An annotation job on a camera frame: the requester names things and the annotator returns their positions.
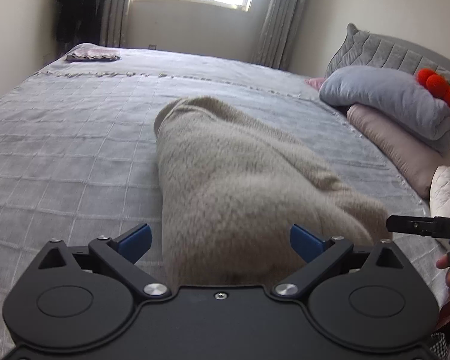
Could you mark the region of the cream fleece zip jacket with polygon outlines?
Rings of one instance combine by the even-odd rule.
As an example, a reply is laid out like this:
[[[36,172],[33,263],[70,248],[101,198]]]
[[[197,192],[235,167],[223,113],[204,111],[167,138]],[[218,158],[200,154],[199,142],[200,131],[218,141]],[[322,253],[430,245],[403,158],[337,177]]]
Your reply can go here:
[[[300,225],[357,245],[384,239],[387,211],[294,136],[212,97],[167,104],[154,122],[162,257],[173,287],[272,285],[303,266]]]

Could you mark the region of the dark hanging clothes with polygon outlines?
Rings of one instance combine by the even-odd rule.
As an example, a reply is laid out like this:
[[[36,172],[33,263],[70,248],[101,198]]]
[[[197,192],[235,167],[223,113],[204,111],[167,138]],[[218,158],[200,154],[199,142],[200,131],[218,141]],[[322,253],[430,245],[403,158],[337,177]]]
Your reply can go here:
[[[101,18],[105,0],[57,0],[60,15],[56,40],[59,53],[81,43],[98,44],[101,34]]]

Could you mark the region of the white quilted blanket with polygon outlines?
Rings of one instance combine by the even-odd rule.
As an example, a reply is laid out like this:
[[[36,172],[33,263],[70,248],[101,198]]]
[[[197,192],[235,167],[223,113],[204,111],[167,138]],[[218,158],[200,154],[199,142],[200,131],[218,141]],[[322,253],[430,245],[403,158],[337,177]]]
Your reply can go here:
[[[432,217],[450,218],[450,166],[439,166],[430,188],[429,208]]]

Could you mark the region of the pink pillow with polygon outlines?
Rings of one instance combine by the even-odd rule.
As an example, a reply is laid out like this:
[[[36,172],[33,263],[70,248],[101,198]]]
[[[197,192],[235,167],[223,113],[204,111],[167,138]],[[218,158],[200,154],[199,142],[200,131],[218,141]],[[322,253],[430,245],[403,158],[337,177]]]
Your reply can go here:
[[[450,166],[450,149],[445,154],[439,154],[391,119],[367,106],[351,106],[346,117],[388,157],[421,198],[429,198],[436,169]]]

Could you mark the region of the grey checked bedspread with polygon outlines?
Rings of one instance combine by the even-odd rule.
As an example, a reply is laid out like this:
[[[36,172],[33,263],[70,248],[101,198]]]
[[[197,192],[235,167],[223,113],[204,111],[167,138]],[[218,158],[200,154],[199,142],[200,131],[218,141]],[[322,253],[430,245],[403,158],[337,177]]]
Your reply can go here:
[[[302,76],[139,49],[112,63],[59,59],[0,97],[0,358],[13,347],[3,301],[51,239],[85,245],[147,223],[153,244],[138,265],[164,278],[153,122],[168,102],[199,96],[299,137],[390,213],[428,214],[396,167]]]

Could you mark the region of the grey blue plush pillow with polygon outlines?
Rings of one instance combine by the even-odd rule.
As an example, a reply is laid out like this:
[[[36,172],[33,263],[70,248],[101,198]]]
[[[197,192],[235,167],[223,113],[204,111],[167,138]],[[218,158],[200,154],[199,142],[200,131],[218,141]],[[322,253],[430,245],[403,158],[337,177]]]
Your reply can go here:
[[[450,149],[450,108],[406,72],[342,67],[322,84],[319,98],[332,107],[371,107],[440,154]]]

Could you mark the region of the red plush toy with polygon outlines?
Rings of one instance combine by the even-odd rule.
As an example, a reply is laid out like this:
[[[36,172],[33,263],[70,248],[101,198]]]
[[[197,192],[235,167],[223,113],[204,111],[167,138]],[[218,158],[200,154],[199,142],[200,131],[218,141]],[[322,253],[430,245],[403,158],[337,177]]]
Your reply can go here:
[[[434,72],[432,69],[420,69],[416,75],[416,80],[430,94],[446,103],[450,108],[450,83],[441,75]]]

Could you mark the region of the grey quilted headboard cushion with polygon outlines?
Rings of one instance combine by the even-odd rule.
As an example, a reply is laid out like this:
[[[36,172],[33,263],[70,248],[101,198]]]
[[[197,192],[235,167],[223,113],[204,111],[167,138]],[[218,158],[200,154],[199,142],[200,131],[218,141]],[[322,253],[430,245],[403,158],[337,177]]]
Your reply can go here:
[[[361,30],[352,23],[347,25],[345,41],[328,63],[325,76],[351,65],[390,68],[413,76],[429,68],[450,84],[450,59],[413,42]]]

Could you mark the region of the folded mauve cloth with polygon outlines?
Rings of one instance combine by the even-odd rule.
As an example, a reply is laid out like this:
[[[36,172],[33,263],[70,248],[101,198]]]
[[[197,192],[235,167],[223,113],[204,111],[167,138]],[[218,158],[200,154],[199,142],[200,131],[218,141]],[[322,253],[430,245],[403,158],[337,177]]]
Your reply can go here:
[[[80,47],[71,50],[66,56],[67,62],[114,62],[120,59],[119,52],[106,47]]]

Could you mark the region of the right grey curtain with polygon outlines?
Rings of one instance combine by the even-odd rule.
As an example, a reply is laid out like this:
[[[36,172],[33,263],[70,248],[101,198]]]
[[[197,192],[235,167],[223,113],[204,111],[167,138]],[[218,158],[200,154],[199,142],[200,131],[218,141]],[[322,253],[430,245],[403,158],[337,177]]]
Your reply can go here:
[[[292,57],[306,0],[271,0],[252,63],[286,71]]]

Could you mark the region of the grey curtain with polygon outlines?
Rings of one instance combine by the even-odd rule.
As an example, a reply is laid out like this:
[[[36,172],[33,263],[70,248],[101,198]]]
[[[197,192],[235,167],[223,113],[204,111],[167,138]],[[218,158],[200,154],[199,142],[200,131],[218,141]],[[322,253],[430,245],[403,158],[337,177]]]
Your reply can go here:
[[[126,45],[131,0],[104,0],[100,25],[100,45],[120,48]]]
[[[252,63],[286,71],[292,57],[306,0],[271,0]]]

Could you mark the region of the left grey curtain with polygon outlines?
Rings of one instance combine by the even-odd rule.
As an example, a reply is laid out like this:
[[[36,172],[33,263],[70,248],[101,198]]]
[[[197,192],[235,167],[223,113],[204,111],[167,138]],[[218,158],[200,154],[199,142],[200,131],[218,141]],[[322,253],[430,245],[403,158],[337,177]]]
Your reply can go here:
[[[104,0],[100,25],[100,45],[120,48],[126,45],[131,0]]]

